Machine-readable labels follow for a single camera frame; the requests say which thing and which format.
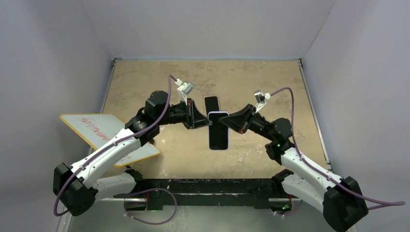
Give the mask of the purple smartphone with black screen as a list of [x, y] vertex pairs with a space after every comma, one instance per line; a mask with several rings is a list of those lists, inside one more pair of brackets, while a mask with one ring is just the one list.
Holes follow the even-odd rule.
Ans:
[[204, 98], [205, 102], [205, 110], [206, 114], [208, 115], [210, 112], [219, 111], [219, 99], [217, 96], [209, 96]]

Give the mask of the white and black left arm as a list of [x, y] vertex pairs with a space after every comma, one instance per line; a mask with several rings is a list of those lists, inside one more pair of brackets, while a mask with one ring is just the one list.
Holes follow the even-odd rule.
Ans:
[[212, 124], [199, 112], [191, 98], [170, 104], [170, 94], [154, 91], [145, 106], [131, 118], [118, 134], [82, 160], [54, 169], [53, 193], [55, 216], [86, 212], [107, 189], [100, 185], [101, 175], [127, 154], [151, 142], [160, 133], [161, 125], [181, 123], [189, 130]]

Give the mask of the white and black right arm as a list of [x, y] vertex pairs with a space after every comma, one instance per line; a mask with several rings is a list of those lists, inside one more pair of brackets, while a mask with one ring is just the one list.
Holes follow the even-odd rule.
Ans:
[[249, 104], [218, 121], [239, 134], [250, 130], [270, 140], [265, 145], [269, 158], [291, 172], [271, 184], [276, 196], [282, 197], [287, 193], [310, 204], [323, 214], [329, 226], [337, 232], [347, 231], [368, 214], [368, 207], [360, 198], [362, 192], [355, 179], [350, 176], [343, 178], [324, 169], [290, 141], [293, 135], [290, 120], [278, 118], [269, 122]]

